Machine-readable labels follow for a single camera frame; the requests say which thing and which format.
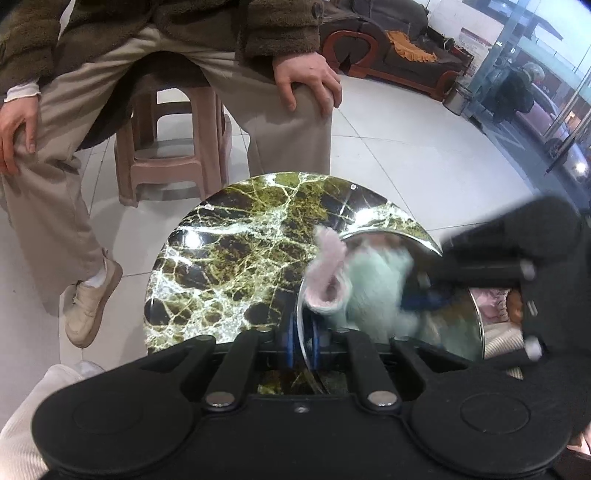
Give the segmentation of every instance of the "brown sofa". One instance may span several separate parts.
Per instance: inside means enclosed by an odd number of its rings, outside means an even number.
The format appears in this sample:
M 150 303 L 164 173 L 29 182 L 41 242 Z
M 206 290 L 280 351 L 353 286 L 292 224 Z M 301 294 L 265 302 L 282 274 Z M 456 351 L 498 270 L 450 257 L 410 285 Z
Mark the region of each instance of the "brown sofa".
M 389 80 L 441 101 L 472 61 L 470 54 L 453 43 L 450 51 L 442 48 L 445 39 L 428 27 L 427 10 L 413 0 L 374 0 L 371 4 L 368 0 L 334 1 L 337 5 L 325 2 L 320 27 L 321 53 L 334 70 L 352 77 Z M 415 46 L 435 54 L 437 61 L 401 57 L 385 30 L 405 32 Z

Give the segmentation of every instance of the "metal screw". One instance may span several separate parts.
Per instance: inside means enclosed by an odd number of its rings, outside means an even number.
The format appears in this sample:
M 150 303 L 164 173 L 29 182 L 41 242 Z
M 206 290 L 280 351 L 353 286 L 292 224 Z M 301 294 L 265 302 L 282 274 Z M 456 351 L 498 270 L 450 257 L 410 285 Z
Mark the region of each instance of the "metal screw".
M 529 336 L 525 339 L 524 349 L 525 353 L 527 353 L 527 358 L 530 360 L 537 362 L 542 356 L 544 355 L 544 350 L 540 345 L 540 341 L 535 336 Z
M 205 397 L 205 402 L 212 407 L 227 407 L 234 403 L 234 395 L 229 392 L 212 392 Z
M 377 407 L 391 407 L 398 401 L 398 396 L 386 390 L 378 390 L 371 392 L 368 400 Z
M 535 278 L 535 267 L 532 262 L 529 260 L 522 260 L 519 262 L 519 266 L 521 267 L 521 273 L 523 274 L 523 278 L 532 281 Z
M 531 316 L 532 317 L 537 317 L 538 316 L 538 307 L 535 306 L 535 303 L 533 300 L 530 300 L 527 303 L 527 307 L 530 310 Z

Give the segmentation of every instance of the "beige pants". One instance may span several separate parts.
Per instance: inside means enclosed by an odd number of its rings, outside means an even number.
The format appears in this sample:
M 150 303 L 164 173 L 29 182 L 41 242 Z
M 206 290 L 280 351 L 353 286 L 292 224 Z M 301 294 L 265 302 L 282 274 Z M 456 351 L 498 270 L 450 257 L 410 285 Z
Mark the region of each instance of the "beige pants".
M 16 177 L 0 176 L 12 225 L 43 300 L 99 271 L 101 247 L 80 194 L 74 152 L 128 67 L 155 51 L 173 51 L 198 64 L 238 124 L 250 134 L 252 176 L 274 171 L 328 173 L 331 119 L 320 117 L 311 91 L 295 90 L 297 110 L 282 106 L 275 84 L 241 66 L 233 53 L 172 40 L 155 27 L 42 90 L 37 153 L 17 135 Z

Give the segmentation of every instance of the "wooden sofa armrest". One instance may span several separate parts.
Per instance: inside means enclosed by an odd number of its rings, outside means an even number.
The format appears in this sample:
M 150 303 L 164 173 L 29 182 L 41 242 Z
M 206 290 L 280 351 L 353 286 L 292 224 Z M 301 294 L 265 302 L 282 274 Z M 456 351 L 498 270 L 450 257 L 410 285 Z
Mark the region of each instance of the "wooden sofa armrest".
M 335 44 L 343 37 L 361 38 L 369 44 L 369 51 L 361 60 L 357 61 L 355 65 L 359 67 L 371 67 L 375 60 L 375 56 L 378 53 L 378 41 L 371 35 L 367 35 L 367 33 L 354 32 L 351 30 L 337 30 L 326 37 L 326 40 L 322 45 L 322 55 L 324 55 L 324 58 L 326 58 L 330 67 L 336 72 L 339 71 L 340 62 L 335 54 Z

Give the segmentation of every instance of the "pink fuzzy glove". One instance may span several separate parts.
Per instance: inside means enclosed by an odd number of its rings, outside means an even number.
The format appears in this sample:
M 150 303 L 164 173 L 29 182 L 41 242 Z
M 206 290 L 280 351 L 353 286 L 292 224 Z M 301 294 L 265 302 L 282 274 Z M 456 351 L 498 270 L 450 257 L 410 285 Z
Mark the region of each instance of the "pink fuzzy glove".
M 318 254 L 306 270 L 304 301 L 318 313 L 330 313 L 342 309 L 349 299 L 350 283 L 342 276 L 347 246 L 325 226 L 315 228 L 314 240 Z

